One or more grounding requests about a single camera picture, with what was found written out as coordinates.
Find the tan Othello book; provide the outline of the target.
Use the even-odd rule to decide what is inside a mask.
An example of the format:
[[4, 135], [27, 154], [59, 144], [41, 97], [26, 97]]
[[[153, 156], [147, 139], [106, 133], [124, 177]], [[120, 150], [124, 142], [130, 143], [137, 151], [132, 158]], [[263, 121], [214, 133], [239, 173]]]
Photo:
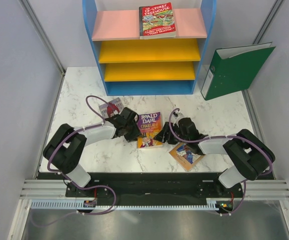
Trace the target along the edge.
[[185, 171], [190, 171], [203, 158], [203, 155], [194, 154], [185, 143], [176, 145], [169, 154], [184, 168]]

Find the orange Roald Dahl book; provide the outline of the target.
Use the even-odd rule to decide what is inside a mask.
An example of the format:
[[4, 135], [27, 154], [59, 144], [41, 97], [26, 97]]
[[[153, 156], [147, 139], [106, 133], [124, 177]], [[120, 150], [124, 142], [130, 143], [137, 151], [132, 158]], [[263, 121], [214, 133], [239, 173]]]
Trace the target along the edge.
[[155, 140], [154, 137], [162, 130], [162, 124], [161, 112], [140, 114], [137, 126], [141, 132], [141, 136], [137, 139], [137, 148], [150, 149], [161, 147], [162, 143]]

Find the pink castle cover book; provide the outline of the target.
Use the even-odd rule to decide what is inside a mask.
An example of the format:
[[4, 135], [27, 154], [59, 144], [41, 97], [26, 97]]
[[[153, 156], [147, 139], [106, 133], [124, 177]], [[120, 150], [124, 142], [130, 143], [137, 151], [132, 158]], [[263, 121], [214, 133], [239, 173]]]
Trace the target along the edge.
[[100, 113], [105, 119], [119, 114], [123, 108], [124, 105], [119, 97], [99, 106]]

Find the red treehouse book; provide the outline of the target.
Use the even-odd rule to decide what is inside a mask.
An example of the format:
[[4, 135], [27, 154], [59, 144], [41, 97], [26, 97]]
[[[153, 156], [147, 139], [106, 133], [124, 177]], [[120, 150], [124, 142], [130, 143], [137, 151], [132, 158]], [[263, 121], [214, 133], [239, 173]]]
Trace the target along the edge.
[[176, 35], [171, 2], [139, 7], [139, 36]]

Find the dark blue 1984 book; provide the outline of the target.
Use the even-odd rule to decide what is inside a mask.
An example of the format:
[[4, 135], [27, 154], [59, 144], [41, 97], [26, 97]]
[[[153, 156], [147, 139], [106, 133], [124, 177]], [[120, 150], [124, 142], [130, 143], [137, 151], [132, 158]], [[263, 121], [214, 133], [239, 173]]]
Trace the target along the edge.
[[140, 36], [140, 40], [156, 40], [156, 39], [173, 39], [176, 35], [144, 35]]

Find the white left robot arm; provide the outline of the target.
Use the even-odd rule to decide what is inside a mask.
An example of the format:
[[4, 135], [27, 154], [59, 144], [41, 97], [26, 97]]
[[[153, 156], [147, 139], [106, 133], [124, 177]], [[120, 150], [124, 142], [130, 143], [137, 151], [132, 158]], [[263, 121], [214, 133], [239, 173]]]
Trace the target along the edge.
[[54, 165], [65, 179], [69, 180], [65, 196], [69, 197], [95, 197], [107, 196], [111, 193], [117, 198], [117, 191], [107, 185], [93, 184], [92, 176], [80, 164], [84, 148], [101, 142], [124, 137], [128, 143], [135, 142], [141, 136], [137, 125], [139, 115], [128, 107], [120, 113], [102, 122], [89, 125], [85, 128], [74, 128], [67, 123], [62, 124], [47, 146], [43, 150], [43, 157], [48, 160], [47, 167]]

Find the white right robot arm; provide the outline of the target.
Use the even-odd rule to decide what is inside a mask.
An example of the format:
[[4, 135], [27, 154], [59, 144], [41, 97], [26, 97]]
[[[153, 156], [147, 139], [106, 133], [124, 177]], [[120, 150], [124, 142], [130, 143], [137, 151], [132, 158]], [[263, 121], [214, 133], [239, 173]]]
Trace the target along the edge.
[[189, 117], [166, 122], [154, 139], [170, 145], [185, 143], [193, 154], [200, 156], [228, 155], [233, 166], [222, 172], [213, 184], [219, 197], [225, 197], [238, 183], [269, 174], [276, 160], [274, 153], [247, 129], [232, 136], [211, 137], [200, 133]]

